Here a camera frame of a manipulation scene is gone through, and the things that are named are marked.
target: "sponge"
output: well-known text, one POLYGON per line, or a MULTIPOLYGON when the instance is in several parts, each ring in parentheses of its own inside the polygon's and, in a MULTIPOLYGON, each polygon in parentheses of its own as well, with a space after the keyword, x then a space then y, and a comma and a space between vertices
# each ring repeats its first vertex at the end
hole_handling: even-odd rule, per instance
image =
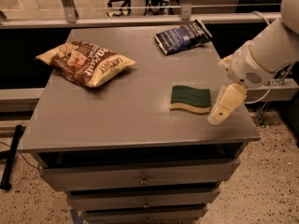
POLYGON ((183 109, 196 114, 210 111, 211 98, 209 89, 196 89, 177 85, 172 88, 170 109, 183 109))

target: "floor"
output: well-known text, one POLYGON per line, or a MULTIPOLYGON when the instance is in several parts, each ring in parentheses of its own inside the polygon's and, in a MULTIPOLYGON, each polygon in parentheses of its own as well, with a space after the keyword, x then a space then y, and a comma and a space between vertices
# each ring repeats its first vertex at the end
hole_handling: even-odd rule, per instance
MULTIPOLYGON (((1 121, 0 130, 10 133, 27 119, 1 121)), ((276 109, 264 115, 266 127, 258 127, 259 142, 251 142, 240 156, 241 165, 230 180, 221 184, 221 194, 198 220, 162 221, 161 224, 299 223, 298 140, 276 109)), ((1 142, 11 143, 3 132, 1 142)), ((7 149, 0 145, 0 150, 7 149)), ((0 190, 1 223, 72 224, 70 206, 63 193, 53 191, 40 177, 30 155, 17 154, 10 191, 0 190)), ((2 174, 4 165, 0 165, 2 174)))

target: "gray tabletop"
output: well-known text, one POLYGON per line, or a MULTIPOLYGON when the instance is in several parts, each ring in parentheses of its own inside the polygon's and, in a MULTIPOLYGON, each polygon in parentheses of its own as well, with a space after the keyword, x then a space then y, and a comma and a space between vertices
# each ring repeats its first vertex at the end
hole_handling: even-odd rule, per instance
POLYGON ((20 151, 154 147, 258 140, 242 105, 219 126, 207 115, 169 110, 174 85, 209 88, 215 103, 227 83, 212 43, 165 56, 154 35, 172 26, 72 30, 83 40, 136 61, 95 90, 81 88, 53 72, 19 144, 20 151))

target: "snack package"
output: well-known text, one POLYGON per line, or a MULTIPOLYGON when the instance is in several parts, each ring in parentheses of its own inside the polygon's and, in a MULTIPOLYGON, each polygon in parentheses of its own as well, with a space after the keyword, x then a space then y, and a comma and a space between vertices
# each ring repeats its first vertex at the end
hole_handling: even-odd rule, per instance
POLYGON ((36 56, 67 80, 83 87, 96 88, 135 61, 100 46, 76 41, 65 43, 36 56))
POLYGON ((165 55, 169 55, 203 45, 211 40, 212 35, 203 23, 195 20, 192 24, 156 34, 155 38, 165 55))

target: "blue chip bag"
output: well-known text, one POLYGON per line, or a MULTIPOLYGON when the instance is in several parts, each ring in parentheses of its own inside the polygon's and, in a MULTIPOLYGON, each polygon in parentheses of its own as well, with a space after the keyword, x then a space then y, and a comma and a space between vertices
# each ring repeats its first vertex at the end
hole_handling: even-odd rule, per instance
POLYGON ((195 20, 191 24, 156 34, 155 38, 165 55, 170 55, 203 45, 211 41, 212 35, 203 23, 195 20))

